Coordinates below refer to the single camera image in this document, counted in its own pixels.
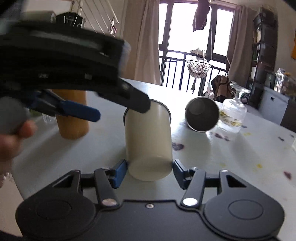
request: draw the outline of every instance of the drying rack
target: drying rack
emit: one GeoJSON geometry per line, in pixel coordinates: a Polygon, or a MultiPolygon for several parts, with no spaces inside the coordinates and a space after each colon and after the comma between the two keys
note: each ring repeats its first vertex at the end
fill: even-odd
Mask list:
{"type": "Polygon", "coordinates": [[[86,13],[86,10],[90,12],[90,15],[92,15],[95,23],[98,25],[103,34],[111,34],[112,36],[115,36],[117,31],[116,24],[119,24],[119,21],[109,0],[72,0],[70,11],[76,12],[78,15],[83,13],[91,28],[97,32],[93,23],[89,20],[90,18],[86,13]],[[96,17],[96,13],[99,15],[99,19],[102,20],[101,24],[96,17]]]}

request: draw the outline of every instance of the wire basket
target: wire basket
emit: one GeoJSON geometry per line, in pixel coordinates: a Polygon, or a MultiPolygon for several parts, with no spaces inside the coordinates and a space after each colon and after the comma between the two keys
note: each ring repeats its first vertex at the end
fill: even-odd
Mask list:
{"type": "Polygon", "coordinates": [[[202,79],[206,77],[209,69],[212,67],[211,64],[196,60],[186,60],[186,63],[189,74],[197,79],[202,79]]]}

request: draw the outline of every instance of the cup rim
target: cup rim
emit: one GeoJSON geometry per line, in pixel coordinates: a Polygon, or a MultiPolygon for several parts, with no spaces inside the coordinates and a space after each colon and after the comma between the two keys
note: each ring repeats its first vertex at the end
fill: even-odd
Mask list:
{"type": "MultiPolygon", "coordinates": [[[[164,103],[162,103],[162,102],[160,102],[160,101],[158,101],[158,100],[154,100],[154,99],[150,99],[150,101],[153,101],[153,102],[159,103],[159,104],[161,104],[163,107],[165,107],[166,110],[168,111],[168,114],[170,115],[170,122],[172,122],[172,115],[171,115],[171,113],[170,113],[170,110],[169,110],[169,108],[168,108],[164,103]]],[[[123,124],[124,124],[124,125],[125,125],[125,119],[126,119],[126,114],[127,114],[128,110],[129,110],[129,108],[127,108],[127,109],[125,110],[124,114],[123,114],[123,124]]]]}
{"type": "Polygon", "coordinates": [[[195,130],[194,128],[191,127],[191,125],[188,123],[187,118],[186,118],[186,116],[187,116],[187,111],[188,111],[188,106],[189,106],[193,101],[195,101],[196,99],[200,99],[200,98],[203,98],[203,99],[209,99],[209,100],[211,100],[212,102],[215,103],[215,105],[217,106],[217,109],[218,109],[218,119],[217,119],[217,123],[218,123],[218,121],[219,121],[219,113],[220,113],[220,110],[219,110],[219,107],[218,107],[218,105],[216,104],[216,102],[215,102],[214,100],[212,100],[211,98],[209,98],[209,97],[199,96],[199,97],[196,97],[196,98],[194,98],[194,99],[192,99],[192,100],[190,100],[190,101],[188,102],[188,104],[187,104],[186,107],[185,107],[185,121],[186,121],[186,124],[189,126],[190,129],[192,129],[192,130],[194,130],[194,131],[196,131],[196,132],[204,133],[204,132],[207,132],[207,131],[213,129],[216,125],[215,125],[214,127],[212,127],[211,129],[209,129],[209,130],[206,130],[206,131],[198,131],[198,130],[195,130]]]}

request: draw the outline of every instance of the beige curtain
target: beige curtain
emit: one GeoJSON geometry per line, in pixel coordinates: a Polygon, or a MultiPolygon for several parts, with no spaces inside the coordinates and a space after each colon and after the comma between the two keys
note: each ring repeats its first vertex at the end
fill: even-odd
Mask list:
{"type": "Polygon", "coordinates": [[[131,52],[123,78],[160,85],[159,2],[128,0],[123,39],[131,45],[131,52]]]}
{"type": "Polygon", "coordinates": [[[229,81],[246,86],[252,64],[253,19],[256,12],[245,6],[235,8],[232,20],[229,46],[226,56],[226,68],[229,81]]]}

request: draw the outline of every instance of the orange cylinder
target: orange cylinder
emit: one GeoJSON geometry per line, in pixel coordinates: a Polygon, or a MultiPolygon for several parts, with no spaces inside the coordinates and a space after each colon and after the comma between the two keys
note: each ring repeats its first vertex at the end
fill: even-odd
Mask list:
{"type": "MultiPolygon", "coordinates": [[[[80,90],[52,90],[65,100],[71,100],[87,105],[86,91],[80,90]]],[[[78,139],[85,136],[89,131],[89,122],[72,116],[57,115],[57,124],[61,136],[65,139],[78,139]]]]}

